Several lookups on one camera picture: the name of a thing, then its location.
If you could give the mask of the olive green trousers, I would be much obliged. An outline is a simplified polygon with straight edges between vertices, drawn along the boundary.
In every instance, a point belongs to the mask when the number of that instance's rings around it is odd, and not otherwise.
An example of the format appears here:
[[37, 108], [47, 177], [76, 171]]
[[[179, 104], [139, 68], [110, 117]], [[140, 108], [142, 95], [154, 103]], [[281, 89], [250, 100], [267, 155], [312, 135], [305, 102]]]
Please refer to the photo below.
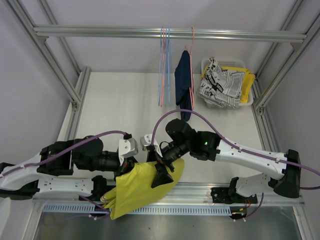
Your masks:
[[111, 220], [161, 200], [178, 184], [185, 168], [183, 159], [180, 158], [173, 163], [173, 182], [152, 188], [152, 182], [156, 177], [155, 164], [137, 163], [130, 172], [116, 177], [116, 186], [100, 198], [104, 208], [111, 211]]

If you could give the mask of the blue hanger of print trousers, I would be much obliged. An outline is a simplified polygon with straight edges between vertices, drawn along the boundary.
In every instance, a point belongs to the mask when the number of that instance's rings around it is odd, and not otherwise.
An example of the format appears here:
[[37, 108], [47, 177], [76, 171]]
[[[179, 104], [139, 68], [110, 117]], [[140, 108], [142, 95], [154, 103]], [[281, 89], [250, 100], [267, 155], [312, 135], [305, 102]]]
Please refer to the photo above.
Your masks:
[[170, 61], [170, 53], [171, 53], [171, 44], [170, 44], [170, 28], [167, 29], [166, 36], [166, 63], [167, 63], [167, 104], [171, 106], [171, 61]]

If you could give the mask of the pink hanger of navy trousers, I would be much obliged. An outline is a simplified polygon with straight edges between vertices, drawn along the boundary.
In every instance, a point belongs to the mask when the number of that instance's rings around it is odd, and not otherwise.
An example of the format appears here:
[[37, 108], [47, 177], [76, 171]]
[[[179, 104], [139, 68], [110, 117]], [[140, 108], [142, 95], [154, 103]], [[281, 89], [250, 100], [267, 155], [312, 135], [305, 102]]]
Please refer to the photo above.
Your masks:
[[185, 46], [185, 50], [189, 54], [189, 66], [190, 66], [190, 87], [189, 87], [189, 96], [191, 101], [191, 109], [194, 110], [195, 107], [195, 99], [194, 99], [194, 75], [193, 75], [193, 59], [192, 59], [192, 53], [193, 53], [193, 45], [195, 40], [195, 28], [192, 27], [192, 40], [191, 40], [191, 46], [188, 48]]

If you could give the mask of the navy blue trousers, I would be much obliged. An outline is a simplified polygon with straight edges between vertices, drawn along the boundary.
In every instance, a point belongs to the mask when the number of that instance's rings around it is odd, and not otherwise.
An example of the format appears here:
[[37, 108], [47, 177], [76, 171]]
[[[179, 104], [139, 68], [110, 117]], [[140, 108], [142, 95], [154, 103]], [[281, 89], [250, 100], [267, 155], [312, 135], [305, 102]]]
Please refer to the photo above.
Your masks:
[[191, 62], [190, 54], [184, 50], [174, 71], [175, 78], [175, 104], [180, 109], [192, 110], [190, 90], [191, 82]]

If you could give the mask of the black white print trousers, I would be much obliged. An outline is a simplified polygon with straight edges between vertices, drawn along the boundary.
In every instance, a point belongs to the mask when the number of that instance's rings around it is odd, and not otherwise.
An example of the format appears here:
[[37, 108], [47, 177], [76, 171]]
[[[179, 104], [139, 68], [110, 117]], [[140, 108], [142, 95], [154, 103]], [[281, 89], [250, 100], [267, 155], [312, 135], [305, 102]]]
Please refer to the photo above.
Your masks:
[[226, 69], [214, 57], [206, 59], [202, 67], [197, 95], [213, 107], [239, 108], [245, 72]]

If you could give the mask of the blue hanger of yellow trousers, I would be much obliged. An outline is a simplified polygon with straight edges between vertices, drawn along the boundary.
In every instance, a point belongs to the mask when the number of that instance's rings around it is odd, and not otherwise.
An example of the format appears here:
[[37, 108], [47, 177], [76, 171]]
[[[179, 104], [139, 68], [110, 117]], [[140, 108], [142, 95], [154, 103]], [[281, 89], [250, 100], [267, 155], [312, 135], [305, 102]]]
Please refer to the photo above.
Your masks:
[[161, 107], [162, 97], [162, 63], [163, 63], [163, 30], [160, 29], [160, 53], [159, 53], [159, 64], [158, 64], [158, 106]]

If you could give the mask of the yellow trousers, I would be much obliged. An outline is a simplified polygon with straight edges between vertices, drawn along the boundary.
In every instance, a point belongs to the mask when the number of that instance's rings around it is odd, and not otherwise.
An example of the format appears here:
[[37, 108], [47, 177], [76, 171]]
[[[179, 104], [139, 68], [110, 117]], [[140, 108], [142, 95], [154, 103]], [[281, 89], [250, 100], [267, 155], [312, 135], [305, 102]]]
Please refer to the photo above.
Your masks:
[[211, 62], [204, 69], [197, 94], [221, 108], [239, 108], [249, 102], [254, 80], [247, 68]]

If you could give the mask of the blue hanger of olive trousers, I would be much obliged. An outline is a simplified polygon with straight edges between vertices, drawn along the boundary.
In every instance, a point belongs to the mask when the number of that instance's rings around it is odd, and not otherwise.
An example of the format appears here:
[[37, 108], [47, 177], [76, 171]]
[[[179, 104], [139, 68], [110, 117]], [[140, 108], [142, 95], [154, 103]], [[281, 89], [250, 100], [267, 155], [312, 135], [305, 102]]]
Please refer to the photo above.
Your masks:
[[165, 42], [164, 42], [164, 104], [167, 107], [169, 105], [169, 29], [165, 29]]

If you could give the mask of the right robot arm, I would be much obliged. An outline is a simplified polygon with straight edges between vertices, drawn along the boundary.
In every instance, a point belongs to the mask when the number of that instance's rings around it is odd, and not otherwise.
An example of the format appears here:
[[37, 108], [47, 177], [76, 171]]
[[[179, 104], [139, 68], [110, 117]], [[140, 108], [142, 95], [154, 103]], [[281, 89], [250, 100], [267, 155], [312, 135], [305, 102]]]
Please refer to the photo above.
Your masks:
[[156, 174], [151, 182], [153, 189], [172, 183], [173, 174], [177, 172], [173, 164], [189, 154], [197, 160], [232, 163], [259, 172], [249, 177], [234, 177], [228, 187], [212, 188], [211, 196], [215, 203], [244, 203], [252, 195], [271, 191], [290, 199], [300, 196], [300, 157], [295, 150], [277, 153], [246, 149], [217, 133], [196, 131], [178, 118], [171, 120], [165, 131], [172, 141], [164, 148], [156, 143], [152, 134], [140, 139], [143, 150], [148, 152], [147, 161], [155, 162]]

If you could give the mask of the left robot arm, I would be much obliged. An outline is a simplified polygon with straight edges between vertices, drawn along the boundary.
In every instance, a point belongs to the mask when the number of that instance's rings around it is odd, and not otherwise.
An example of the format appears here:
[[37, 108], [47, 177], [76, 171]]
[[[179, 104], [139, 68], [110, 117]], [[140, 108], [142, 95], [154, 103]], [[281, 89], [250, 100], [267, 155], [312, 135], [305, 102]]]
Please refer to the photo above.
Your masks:
[[112, 172], [115, 177], [137, 163], [138, 143], [130, 134], [119, 140], [115, 152], [104, 150], [103, 141], [89, 136], [57, 141], [21, 163], [0, 164], [0, 196], [23, 201], [32, 198], [78, 198], [101, 201], [112, 189], [101, 175], [73, 178], [74, 169]]

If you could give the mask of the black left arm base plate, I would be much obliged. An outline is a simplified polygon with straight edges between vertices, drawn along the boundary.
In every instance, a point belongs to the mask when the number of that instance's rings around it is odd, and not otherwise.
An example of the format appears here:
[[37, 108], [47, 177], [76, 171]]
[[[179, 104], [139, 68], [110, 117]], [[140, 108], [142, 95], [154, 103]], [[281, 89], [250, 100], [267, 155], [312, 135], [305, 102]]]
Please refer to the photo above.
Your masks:
[[105, 193], [114, 189], [115, 187], [115, 185], [94, 185], [90, 196], [85, 196], [85, 198], [93, 202], [98, 202]]

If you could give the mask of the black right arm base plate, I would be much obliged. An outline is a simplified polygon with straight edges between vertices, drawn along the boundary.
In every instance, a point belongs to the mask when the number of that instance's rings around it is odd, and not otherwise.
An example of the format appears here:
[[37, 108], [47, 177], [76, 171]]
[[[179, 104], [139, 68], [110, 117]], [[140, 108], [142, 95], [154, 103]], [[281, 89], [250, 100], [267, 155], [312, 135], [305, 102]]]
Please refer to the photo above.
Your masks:
[[236, 192], [235, 189], [229, 187], [213, 187], [211, 188], [210, 195], [215, 204], [257, 204], [258, 198], [256, 195], [245, 197]]

